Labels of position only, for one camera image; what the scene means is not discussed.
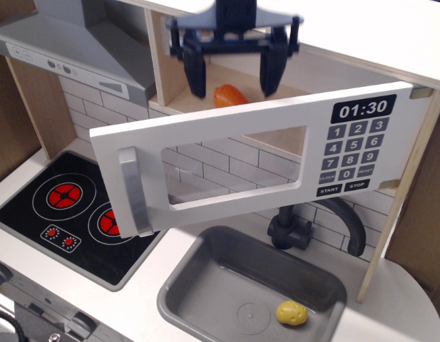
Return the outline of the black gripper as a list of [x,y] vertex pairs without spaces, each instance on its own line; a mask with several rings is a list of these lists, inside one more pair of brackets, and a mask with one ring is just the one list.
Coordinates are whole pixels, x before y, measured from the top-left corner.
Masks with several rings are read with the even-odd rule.
[[300,16],[264,10],[256,1],[216,1],[199,14],[170,17],[169,51],[182,59],[191,93],[206,96],[203,54],[261,52],[260,86],[265,97],[274,94],[287,63],[299,51]]

